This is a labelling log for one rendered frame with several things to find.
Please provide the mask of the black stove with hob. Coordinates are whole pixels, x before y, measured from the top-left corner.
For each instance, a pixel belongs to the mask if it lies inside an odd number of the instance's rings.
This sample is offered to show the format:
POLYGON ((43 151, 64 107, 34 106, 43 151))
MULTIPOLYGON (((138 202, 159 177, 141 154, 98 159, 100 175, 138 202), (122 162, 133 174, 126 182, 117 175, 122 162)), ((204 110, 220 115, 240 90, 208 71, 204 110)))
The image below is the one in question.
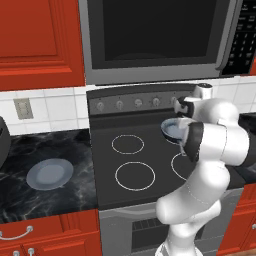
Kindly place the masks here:
POLYGON ((127 86, 87 94, 99 212, 157 203, 181 187, 196 164, 168 142, 161 123, 177 115, 171 97, 190 97, 198 84, 127 86), (152 105, 158 97, 160 105, 152 105), (141 99, 143 105, 135 107, 141 99), (124 103, 122 110, 116 102, 124 103), (104 110, 96 108, 104 103, 104 110))

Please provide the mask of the blue-grey pan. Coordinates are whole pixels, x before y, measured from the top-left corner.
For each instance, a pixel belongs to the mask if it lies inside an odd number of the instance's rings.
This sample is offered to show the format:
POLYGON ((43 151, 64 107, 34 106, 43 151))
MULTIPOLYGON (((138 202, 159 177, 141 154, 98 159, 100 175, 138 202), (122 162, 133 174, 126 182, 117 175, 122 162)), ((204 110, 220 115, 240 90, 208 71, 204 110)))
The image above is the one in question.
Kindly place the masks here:
POLYGON ((182 156, 186 155, 182 145, 185 129, 179 127, 178 118, 170 118, 164 120, 161 123, 161 132, 168 142, 179 146, 182 156))

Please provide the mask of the dark rounded appliance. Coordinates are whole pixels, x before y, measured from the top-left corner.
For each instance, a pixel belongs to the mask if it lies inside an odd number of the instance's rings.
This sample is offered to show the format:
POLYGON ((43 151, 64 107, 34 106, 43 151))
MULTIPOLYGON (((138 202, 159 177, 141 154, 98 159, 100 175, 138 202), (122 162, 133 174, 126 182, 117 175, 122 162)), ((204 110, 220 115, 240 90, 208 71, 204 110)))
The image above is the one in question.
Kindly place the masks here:
POLYGON ((0 116, 0 168, 7 159, 11 146, 11 136, 4 119, 0 116))

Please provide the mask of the red drawer front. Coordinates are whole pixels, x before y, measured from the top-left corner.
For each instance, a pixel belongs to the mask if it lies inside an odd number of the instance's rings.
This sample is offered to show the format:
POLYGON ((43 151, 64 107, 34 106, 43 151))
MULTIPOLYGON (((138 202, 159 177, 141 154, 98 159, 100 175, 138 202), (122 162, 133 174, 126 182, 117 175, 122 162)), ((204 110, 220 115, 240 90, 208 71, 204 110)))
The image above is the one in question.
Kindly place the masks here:
POLYGON ((0 224, 0 241, 42 238, 99 230, 96 209, 0 224))
POLYGON ((247 184, 237 204, 239 208, 254 208, 256 209, 256 183, 247 184))

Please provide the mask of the grey wall outlet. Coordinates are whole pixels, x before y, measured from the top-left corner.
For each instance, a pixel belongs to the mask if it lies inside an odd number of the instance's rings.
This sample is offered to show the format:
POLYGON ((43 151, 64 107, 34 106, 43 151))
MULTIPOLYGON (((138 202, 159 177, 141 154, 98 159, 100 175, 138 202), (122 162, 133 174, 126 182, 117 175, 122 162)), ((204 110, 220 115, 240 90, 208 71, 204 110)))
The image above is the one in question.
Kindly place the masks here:
POLYGON ((28 98, 14 99, 14 104, 20 120, 33 118, 33 112, 28 98))

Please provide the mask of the red wall cupboard door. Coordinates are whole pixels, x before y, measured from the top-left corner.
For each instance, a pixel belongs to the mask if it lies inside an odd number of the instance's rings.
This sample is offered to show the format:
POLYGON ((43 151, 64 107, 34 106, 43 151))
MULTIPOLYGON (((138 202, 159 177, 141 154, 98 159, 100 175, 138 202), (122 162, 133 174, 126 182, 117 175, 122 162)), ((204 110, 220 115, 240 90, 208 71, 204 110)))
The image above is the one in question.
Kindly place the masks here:
POLYGON ((84 84, 78 0, 0 0, 0 91, 84 84))

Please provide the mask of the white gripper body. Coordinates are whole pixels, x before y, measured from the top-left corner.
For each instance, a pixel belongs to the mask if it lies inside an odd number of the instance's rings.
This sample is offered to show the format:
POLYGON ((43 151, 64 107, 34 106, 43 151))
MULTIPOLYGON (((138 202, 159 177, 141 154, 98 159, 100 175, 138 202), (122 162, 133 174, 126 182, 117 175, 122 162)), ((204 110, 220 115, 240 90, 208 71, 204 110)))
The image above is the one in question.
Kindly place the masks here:
POLYGON ((189 115, 189 106, 188 103, 185 101, 184 97, 179 97, 175 100, 174 103, 174 112, 178 117, 189 115))

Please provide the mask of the grey oven door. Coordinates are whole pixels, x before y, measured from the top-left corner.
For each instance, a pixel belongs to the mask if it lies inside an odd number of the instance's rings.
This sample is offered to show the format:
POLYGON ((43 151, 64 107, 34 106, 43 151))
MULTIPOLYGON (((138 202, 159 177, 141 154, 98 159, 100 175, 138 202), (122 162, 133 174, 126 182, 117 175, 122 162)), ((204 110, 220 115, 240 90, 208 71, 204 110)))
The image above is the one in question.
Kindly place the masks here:
MULTIPOLYGON (((206 223, 196 234, 195 245, 204 256, 216 256, 232 214, 243 192, 242 188, 228 190, 221 198, 221 213, 206 223)), ((114 216, 99 212, 103 256, 154 256, 166 239, 169 226, 156 216, 142 219, 114 216)))

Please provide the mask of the grey microwave oven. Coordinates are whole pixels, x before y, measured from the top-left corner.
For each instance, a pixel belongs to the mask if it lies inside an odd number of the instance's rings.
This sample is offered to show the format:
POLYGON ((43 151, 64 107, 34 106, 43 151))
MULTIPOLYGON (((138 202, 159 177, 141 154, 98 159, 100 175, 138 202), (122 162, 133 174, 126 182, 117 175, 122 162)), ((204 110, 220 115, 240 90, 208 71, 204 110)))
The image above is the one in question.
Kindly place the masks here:
POLYGON ((256 0, 243 0, 228 61, 215 65, 230 0, 78 0, 86 82, 217 79, 250 73, 256 0))

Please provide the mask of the red base cupboard door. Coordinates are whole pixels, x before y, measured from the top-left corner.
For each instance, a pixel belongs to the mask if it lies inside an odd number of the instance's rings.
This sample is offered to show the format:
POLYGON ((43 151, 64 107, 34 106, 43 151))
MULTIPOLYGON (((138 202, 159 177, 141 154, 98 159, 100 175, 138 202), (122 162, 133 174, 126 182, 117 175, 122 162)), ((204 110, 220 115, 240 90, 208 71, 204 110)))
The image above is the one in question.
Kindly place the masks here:
POLYGON ((20 256, 24 256, 20 246, 0 247, 0 256, 13 256, 13 251, 15 250, 20 252, 20 256))
POLYGON ((256 254, 256 209, 236 207, 228 224, 217 256, 246 256, 256 254))
POLYGON ((102 256, 99 232, 24 243, 23 247, 27 256, 29 248, 34 248, 34 256, 102 256))

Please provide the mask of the grey round plate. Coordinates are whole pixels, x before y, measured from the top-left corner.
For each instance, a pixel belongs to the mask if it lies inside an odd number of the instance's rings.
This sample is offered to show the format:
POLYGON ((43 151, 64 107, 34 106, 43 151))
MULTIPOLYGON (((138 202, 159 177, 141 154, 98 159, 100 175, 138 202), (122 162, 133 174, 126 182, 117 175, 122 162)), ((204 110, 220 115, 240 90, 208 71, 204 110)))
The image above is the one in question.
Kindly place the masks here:
POLYGON ((26 176, 27 184, 40 191, 57 189, 73 176, 74 167, 65 159, 52 158, 34 165, 26 176))

